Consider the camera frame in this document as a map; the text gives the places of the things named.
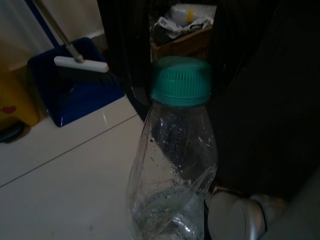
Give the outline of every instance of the plastic bottle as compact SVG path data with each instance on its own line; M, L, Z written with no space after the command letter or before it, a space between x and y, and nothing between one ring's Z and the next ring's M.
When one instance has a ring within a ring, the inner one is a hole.
M185 27L200 18L206 18L209 20L210 24L213 24L216 9L216 5L179 3L171 7L170 19L182 27Z
M131 238L202 240L203 202L218 163L204 107L211 68L192 57L164 57L152 67L153 104L127 189Z

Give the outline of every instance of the white wall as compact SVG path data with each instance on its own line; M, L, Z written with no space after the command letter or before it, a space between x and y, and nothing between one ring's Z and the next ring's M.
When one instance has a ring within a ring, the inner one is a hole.
M42 1L71 41L103 32L96 0ZM4 63L16 69L51 48L24 0L0 0L0 59Z

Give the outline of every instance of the black fabric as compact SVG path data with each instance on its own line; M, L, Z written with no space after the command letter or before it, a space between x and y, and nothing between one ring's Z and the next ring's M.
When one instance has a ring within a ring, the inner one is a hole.
M225 7L232 6L220 13L217 9L215 60L211 58L215 77L228 82L238 66L245 67L227 91L207 105L219 154L217 178L238 191L290 200L320 161L319 4L283 0L258 41L258 50L254 46L249 50L252 57L243 50L248 47L243 41L250 42L247 36L254 34L242 35L245 30L238 33L232 27L243 25L238 17L233 20L235 15L254 21L240 7L252 1L224 2Z

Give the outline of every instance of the yellow object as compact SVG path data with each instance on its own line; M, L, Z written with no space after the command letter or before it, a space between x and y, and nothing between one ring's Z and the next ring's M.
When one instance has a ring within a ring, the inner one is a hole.
M186 22L188 24L192 24L192 22L194 21L193 18L194 18L194 9L193 8L190 8L189 9L189 12L188 12L188 16L186 16Z
M38 110L16 76L0 62L0 131L18 121L39 122Z

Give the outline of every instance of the dustpan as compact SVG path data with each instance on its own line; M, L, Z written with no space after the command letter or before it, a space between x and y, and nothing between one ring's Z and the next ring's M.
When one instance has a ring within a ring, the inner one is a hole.
M72 43L85 59L106 61L91 39L84 37ZM62 45L31 58L27 66L48 114L58 127L90 114L125 95L116 79L114 85L63 79L54 63L56 56L70 57Z

